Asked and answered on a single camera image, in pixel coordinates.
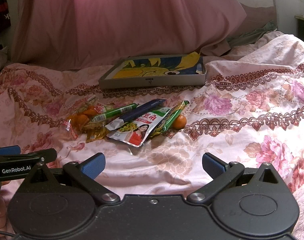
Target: blanket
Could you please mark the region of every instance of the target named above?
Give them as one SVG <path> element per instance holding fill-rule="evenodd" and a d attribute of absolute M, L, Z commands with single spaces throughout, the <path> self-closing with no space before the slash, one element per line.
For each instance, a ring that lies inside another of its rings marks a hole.
<path fill-rule="evenodd" d="M 103 152 L 107 164 L 96 181 L 121 197 L 187 196 L 211 181 L 202 168 L 205 152 L 246 167 L 271 162 L 299 203 L 294 235 L 304 240 L 304 43 L 271 32 L 223 57 L 204 57 L 204 63 L 203 87 L 119 90 L 98 85 L 112 66 L 59 72 L 8 65 L 0 73 L 0 147 L 19 145 L 22 153 L 53 147 L 58 158 L 50 167 Z M 93 96 L 115 107 L 154 98 L 166 98 L 173 107 L 189 100 L 183 112 L 188 123 L 140 148 L 112 139 L 85 143 L 85 135 L 74 140 L 62 127 L 64 118 Z M 2 190 L 7 202 L 20 182 Z"/>

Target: curtain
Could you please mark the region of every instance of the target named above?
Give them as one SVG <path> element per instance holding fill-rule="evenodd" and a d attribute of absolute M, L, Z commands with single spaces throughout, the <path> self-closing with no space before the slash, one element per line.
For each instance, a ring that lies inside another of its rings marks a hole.
<path fill-rule="evenodd" d="M 19 0 L 18 12 L 12 61 L 56 70 L 203 46 L 224 53 L 217 44 L 246 16 L 237 0 Z"/>

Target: blue textured pad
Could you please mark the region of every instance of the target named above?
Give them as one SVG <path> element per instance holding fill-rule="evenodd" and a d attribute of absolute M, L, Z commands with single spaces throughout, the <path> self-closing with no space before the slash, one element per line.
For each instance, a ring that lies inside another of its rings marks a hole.
<path fill-rule="evenodd" d="M 212 179 L 225 173 L 225 167 L 206 154 L 202 157 L 202 165 L 205 172 L 209 174 Z"/>
<path fill-rule="evenodd" d="M 0 148 L 0 155 L 19 155 L 21 148 L 18 145 Z"/>
<path fill-rule="evenodd" d="M 104 154 L 98 155 L 95 159 L 81 167 L 81 172 L 91 179 L 95 179 L 105 168 Z"/>

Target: woman in red dress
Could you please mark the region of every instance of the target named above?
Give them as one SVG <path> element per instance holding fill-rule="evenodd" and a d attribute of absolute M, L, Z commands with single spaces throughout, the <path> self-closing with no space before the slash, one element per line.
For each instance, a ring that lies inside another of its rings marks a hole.
<path fill-rule="evenodd" d="M 147 132 L 150 126 L 148 124 L 141 125 L 139 128 L 135 129 L 134 131 L 130 132 L 124 139 L 129 143 L 134 145 L 140 145 L 142 140 L 145 137 L 145 133 Z"/>

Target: screw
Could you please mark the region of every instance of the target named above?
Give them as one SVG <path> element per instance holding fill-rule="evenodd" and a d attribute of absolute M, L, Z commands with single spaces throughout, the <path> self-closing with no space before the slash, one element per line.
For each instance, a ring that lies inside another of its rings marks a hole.
<path fill-rule="evenodd" d="M 191 193 L 189 197 L 195 202 L 202 201 L 205 199 L 205 196 L 202 193 Z"/>
<path fill-rule="evenodd" d="M 149 202 L 151 204 L 158 204 L 159 203 L 159 201 L 157 199 L 150 199 Z"/>
<path fill-rule="evenodd" d="M 102 195 L 102 199 L 107 201 L 107 202 L 112 202 L 115 201 L 119 198 L 117 194 L 114 193 L 105 193 Z"/>

